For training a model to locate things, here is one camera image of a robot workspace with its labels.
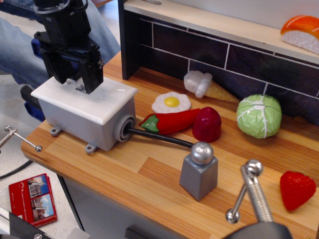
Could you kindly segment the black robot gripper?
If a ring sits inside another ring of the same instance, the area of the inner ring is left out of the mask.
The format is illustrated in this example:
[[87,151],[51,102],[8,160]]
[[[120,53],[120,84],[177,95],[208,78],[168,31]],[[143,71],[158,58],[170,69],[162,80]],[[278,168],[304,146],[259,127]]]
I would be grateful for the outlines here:
[[[91,54],[79,62],[79,71],[87,94],[103,83],[103,58],[99,45],[90,37],[90,23],[86,13],[87,0],[36,0],[34,12],[42,20],[45,32],[37,32],[33,39],[35,56],[43,58],[49,75],[59,83],[74,77],[74,57],[70,52]],[[41,47],[63,51],[41,51]]]

